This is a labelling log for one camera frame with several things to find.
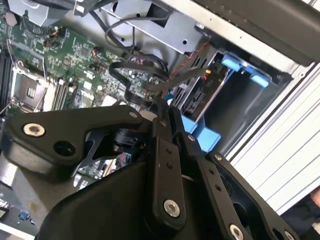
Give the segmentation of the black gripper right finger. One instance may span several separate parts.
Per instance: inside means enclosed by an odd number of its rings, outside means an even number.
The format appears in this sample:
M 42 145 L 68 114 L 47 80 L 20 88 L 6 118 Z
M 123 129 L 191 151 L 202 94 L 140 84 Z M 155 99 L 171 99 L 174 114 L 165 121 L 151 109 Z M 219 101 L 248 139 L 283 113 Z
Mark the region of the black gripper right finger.
M 180 111 L 168 110 L 173 138 L 182 154 L 182 171 L 192 175 L 200 190 L 203 223 L 212 240 L 297 240 L 298 235 L 263 200 L 220 153 L 205 154 L 187 133 Z

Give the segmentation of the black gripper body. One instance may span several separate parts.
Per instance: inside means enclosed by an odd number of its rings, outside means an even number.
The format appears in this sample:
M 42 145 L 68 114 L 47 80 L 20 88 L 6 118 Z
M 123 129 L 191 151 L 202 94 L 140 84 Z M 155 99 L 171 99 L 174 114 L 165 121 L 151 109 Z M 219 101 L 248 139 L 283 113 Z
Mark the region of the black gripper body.
M 148 154 L 60 201 L 38 240 L 210 240 L 199 185 L 177 154 Z

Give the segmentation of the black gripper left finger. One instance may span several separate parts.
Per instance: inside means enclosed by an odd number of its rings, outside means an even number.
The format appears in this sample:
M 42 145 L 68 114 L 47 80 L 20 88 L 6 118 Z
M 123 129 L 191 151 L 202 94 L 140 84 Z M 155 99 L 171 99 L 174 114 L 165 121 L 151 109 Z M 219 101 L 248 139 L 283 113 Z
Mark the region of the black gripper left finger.
M 2 154 L 31 174 L 33 189 L 60 202 L 80 191 L 62 197 L 77 170 L 99 160 L 131 153 L 131 165 L 147 155 L 180 156 L 169 108 L 160 101 L 152 120 L 128 105 L 17 114 L 4 124 Z

